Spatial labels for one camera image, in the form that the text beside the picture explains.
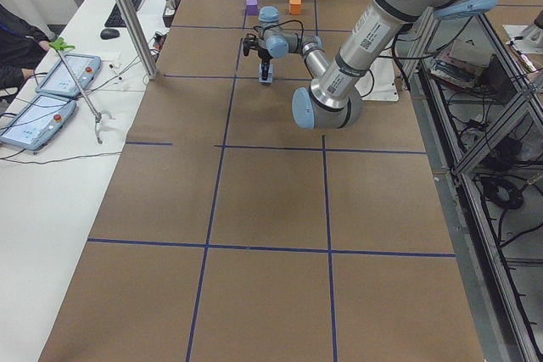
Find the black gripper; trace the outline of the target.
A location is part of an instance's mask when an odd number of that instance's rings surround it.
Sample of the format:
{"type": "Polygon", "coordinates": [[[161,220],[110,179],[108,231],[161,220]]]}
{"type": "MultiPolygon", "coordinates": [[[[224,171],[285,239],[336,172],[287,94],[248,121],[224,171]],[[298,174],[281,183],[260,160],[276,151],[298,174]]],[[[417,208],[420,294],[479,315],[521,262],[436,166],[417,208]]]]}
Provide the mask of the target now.
{"type": "Polygon", "coordinates": [[[260,58],[260,77],[262,80],[271,81],[272,80],[272,56],[269,54],[267,49],[260,48],[258,51],[258,57],[260,58]]]}

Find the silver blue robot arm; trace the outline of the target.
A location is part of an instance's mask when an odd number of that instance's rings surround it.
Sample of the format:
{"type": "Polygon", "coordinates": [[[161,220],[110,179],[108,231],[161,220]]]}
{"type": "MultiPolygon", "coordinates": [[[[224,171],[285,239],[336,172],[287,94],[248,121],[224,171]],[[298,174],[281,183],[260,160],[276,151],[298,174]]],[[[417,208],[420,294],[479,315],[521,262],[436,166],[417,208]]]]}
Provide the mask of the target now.
{"type": "Polygon", "coordinates": [[[294,92],[292,114],[303,129],[344,128],[361,115],[356,83],[399,31],[427,8],[437,19],[474,16],[491,10],[498,0],[371,0],[334,59],[328,60],[317,36],[288,33],[279,26],[279,12],[260,10],[256,35],[244,38],[244,51],[258,52],[263,63],[289,53],[304,60],[312,81],[294,92]]]}

